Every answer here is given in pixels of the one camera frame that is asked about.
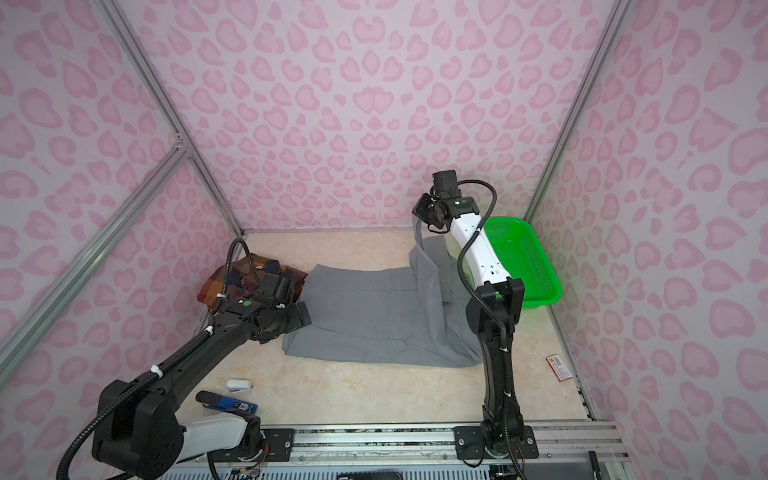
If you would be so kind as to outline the green plastic basket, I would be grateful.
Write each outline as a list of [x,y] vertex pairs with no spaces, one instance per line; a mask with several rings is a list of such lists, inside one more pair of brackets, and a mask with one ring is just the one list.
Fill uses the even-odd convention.
[[484,231],[504,268],[525,286],[523,307],[554,305],[563,290],[533,227],[512,217],[490,218]]

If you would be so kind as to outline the grey long sleeve shirt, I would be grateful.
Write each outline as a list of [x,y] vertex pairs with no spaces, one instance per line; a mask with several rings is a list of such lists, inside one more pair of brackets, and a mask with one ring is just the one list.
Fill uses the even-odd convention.
[[415,244],[406,267],[359,271],[318,265],[301,299],[311,322],[283,350],[324,361],[468,368],[481,363],[465,314],[470,295],[441,235]]

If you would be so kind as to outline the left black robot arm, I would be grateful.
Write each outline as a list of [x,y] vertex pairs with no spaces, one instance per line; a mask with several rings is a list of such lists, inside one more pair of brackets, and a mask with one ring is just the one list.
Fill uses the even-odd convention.
[[182,423],[177,411],[197,385],[247,342],[266,344],[310,325],[306,304],[291,282],[267,274],[241,297],[219,294],[210,323],[169,358],[131,382],[115,380],[101,393],[92,457],[140,479],[157,479],[175,464],[216,450],[255,456],[262,448],[259,420],[231,408],[208,420]]

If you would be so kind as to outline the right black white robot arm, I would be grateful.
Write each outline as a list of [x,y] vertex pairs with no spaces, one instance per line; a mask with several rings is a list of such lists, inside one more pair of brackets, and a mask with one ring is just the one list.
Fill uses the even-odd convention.
[[502,265],[485,232],[498,199],[495,188],[478,179],[460,180],[454,170],[432,175],[432,187],[412,213],[438,234],[449,234],[461,247],[459,280],[470,298],[469,328],[479,340],[485,376],[481,431],[483,448],[499,458],[514,459],[514,441],[524,438],[524,420],[516,398],[512,349],[525,286]]

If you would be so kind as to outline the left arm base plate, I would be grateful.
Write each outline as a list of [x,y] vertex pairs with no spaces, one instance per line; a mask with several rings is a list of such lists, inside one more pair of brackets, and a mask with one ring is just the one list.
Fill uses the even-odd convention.
[[216,463],[266,463],[288,462],[291,458],[296,430],[291,428],[262,429],[264,437],[261,449],[251,456],[237,456],[235,449],[216,450],[211,457]]

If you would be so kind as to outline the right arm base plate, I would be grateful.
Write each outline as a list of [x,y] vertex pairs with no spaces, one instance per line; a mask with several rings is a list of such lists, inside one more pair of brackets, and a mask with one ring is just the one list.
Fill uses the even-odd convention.
[[[456,457],[459,460],[478,461],[480,459],[509,459],[509,450],[503,437],[493,446],[484,439],[479,425],[457,426],[452,429]],[[510,436],[511,446],[516,457],[522,460],[538,459],[540,452],[534,430],[530,425],[523,426],[521,437]]]

